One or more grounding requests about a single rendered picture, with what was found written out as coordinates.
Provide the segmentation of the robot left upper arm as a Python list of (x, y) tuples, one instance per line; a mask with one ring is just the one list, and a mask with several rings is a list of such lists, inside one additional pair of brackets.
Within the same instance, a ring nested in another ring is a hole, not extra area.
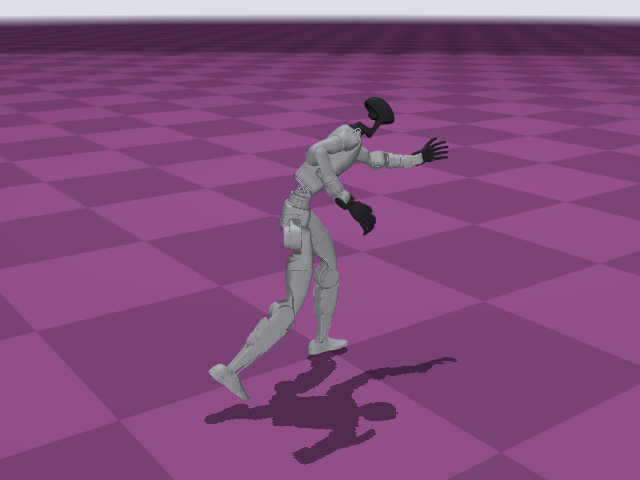
[(355, 161), (364, 163), (370, 166), (373, 170), (379, 170), (385, 166), (384, 152), (374, 151), (370, 153), (363, 146), (361, 147), (359, 155)]

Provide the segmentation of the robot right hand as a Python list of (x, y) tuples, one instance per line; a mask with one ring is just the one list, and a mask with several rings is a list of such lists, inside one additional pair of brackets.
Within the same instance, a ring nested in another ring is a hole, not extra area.
[(374, 229), (376, 218), (372, 214), (372, 208), (370, 206), (364, 203), (361, 203), (360, 201), (354, 202), (354, 197), (352, 195), (350, 196), (351, 198), (347, 204), (339, 198), (335, 199), (335, 203), (339, 205), (343, 210), (348, 209), (350, 211), (352, 217), (356, 221), (358, 221), (361, 227), (363, 228), (364, 230), (363, 236), (365, 236), (367, 233), (371, 232), (371, 230)]

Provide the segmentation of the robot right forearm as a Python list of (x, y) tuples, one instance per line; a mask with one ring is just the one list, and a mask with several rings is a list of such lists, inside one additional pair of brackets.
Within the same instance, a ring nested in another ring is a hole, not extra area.
[(332, 197), (334, 203), (335, 199), (339, 198), (347, 204), (351, 196), (344, 189), (342, 183), (334, 173), (334, 168), (331, 164), (327, 150), (324, 147), (318, 147), (316, 149), (315, 155), (319, 165), (319, 168), (316, 170), (315, 174), (322, 181), (327, 194)]

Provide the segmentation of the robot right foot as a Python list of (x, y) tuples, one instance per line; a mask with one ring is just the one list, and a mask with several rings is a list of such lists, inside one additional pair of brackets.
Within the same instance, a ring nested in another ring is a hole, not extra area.
[[(209, 374), (216, 381), (218, 381), (219, 383), (221, 383), (224, 386), (226, 386), (232, 393), (234, 393), (235, 395), (237, 395), (241, 399), (247, 401), (250, 397), (249, 397), (249, 394), (247, 393), (247, 391), (242, 386), (242, 384), (240, 382), (240, 379), (239, 379), (239, 375), (237, 375), (236, 378), (234, 378), (234, 377), (232, 378), (232, 376), (230, 376), (230, 374), (228, 374), (228, 369), (229, 368), (230, 367), (226, 368), (226, 366), (224, 364), (217, 364), (217, 365), (213, 366), (209, 370)], [(232, 373), (232, 370), (230, 370), (230, 373)]]

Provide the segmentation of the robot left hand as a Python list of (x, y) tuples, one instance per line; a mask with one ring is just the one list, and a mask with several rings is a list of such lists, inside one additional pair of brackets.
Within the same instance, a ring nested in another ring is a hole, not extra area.
[[(437, 139), (436, 137), (435, 137), (435, 138), (432, 138), (431, 140), (429, 140), (429, 141), (425, 144), (425, 146), (422, 148), (422, 150), (419, 150), (419, 151), (417, 151), (417, 152), (414, 152), (414, 153), (412, 153), (411, 155), (417, 155), (417, 154), (420, 154), (420, 153), (421, 153), (421, 154), (422, 154), (422, 157), (423, 157), (423, 161), (424, 161), (423, 163), (425, 163), (425, 162), (432, 162), (432, 161), (434, 161), (434, 160), (439, 160), (439, 159), (445, 159), (445, 158), (448, 158), (448, 156), (442, 156), (442, 157), (435, 157), (435, 158), (434, 158), (434, 156), (436, 156), (436, 155), (440, 155), (440, 154), (448, 153), (448, 151), (441, 151), (441, 152), (436, 152), (436, 153), (434, 152), (434, 151), (437, 151), (437, 150), (441, 150), (441, 149), (444, 149), (444, 148), (448, 148), (448, 146), (441, 146), (441, 147), (434, 148), (434, 147), (436, 147), (436, 146), (438, 146), (438, 145), (440, 145), (440, 144), (446, 143), (446, 141), (437, 142), (437, 143), (435, 143), (435, 144), (433, 144), (433, 145), (429, 146), (429, 145), (430, 145), (432, 142), (434, 142), (436, 139)], [(422, 164), (423, 164), (423, 163), (422, 163)], [(421, 165), (421, 164), (418, 164), (418, 165)], [(414, 166), (418, 166), (418, 165), (414, 165)]]

